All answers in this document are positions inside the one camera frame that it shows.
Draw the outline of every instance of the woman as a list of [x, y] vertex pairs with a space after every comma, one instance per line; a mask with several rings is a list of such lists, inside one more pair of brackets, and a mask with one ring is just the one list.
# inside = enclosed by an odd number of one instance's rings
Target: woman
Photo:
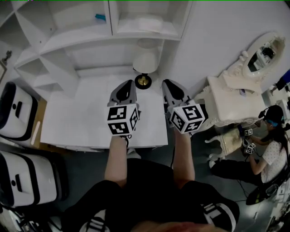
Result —
[[238, 205], [194, 179], [188, 134], [175, 130], [173, 170], [147, 160], [127, 160], [125, 140], [114, 136], [105, 180], [66, 210], [63, 231], [233, 231]]
[[289, 154], [289, 142], [285, 130], [283, 111], [280, 106], [270, 106], [264, 117], [268, 135], [263, 138], [250, 136], [254, 143], [268, 145], [262, 158], [257, 162], [254, 155], [249, 156], [250, 162], [234, 160], [210, 161], [211, 171], [214, 175], [238, 179], [257, 186], [267, 183], [275, 178], [284, 168]]

